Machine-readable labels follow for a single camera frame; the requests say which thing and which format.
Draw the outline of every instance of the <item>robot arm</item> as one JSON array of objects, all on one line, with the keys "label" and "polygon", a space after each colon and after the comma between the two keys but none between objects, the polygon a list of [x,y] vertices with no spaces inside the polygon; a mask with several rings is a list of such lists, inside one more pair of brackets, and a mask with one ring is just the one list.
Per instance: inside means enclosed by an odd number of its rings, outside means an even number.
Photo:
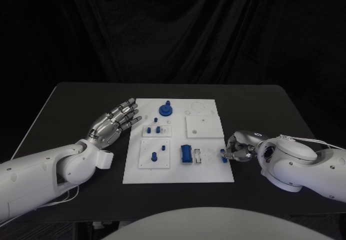
[{"label": "robot arm", "polygon": [[289,136],[268,139],[259,133],[236,131],[220,155],[239,162],[256,157],[261,174],[276,187],[298,192],[304,186],[325,198],[346,203],[344,149],[314,152]]},{"label": "robot arm", "polygon": [[[102,150],[139,120],[131,98],[93,122],[85,139],[0,164],[0,221],[13,218],[82,184],[95,167],[108,169],[114,154]],[[57,184],[57,174],[64,182]]]}]

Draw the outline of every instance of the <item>table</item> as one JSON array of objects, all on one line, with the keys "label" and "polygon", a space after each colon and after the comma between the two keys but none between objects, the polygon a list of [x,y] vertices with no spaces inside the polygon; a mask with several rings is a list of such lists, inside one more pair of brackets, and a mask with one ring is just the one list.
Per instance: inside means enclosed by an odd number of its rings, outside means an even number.
[{"label": "table", "polygon": [[[236,130],[314,138],[284,89],[276,85],[60,83],[49,97],[15,158],[73,144],[95,119],[128,98],[214,99],[225,141]],[[308,188],[291,193],[261,176],[256,160],[230,161],[235,183],[122,184],[129,131],[106,148],[111,169],[96,168],[76,198],[24,214],[24,222],[138,220],[191,207],[226,207],[269,215],[344,213],[346,203]]]}]

